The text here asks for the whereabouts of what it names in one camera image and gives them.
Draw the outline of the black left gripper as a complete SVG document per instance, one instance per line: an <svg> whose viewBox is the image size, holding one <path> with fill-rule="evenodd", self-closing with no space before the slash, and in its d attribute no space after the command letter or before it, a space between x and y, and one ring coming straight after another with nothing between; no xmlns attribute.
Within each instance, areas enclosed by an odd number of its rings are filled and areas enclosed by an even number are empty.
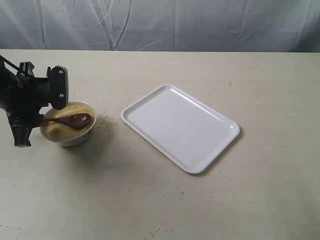
<svg viewBox="0 0 320 240"><path fill-rule="evenodd" d="M6 70L6 116L16 147L30 147L32 129L43 123L43 107L56 110L69 102L68 70L62 66L48 67L45 77L36 77L34 65L21 62L17 73Z"/></svg>

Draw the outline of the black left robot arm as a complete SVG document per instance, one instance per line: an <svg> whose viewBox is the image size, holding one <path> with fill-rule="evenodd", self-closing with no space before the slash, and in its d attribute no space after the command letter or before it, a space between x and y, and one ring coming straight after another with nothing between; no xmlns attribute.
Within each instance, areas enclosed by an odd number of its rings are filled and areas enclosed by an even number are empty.
<svg viewBox="0 0 320 240"><path fill-rule="evenodd" d="M6 112L16 147L30 147L30 134L43 124L40 110L49 105L61 110L69 102L68 70L48 67L45 77L36 77L30 61L14 65L0 57L0 108Z"/></svg>

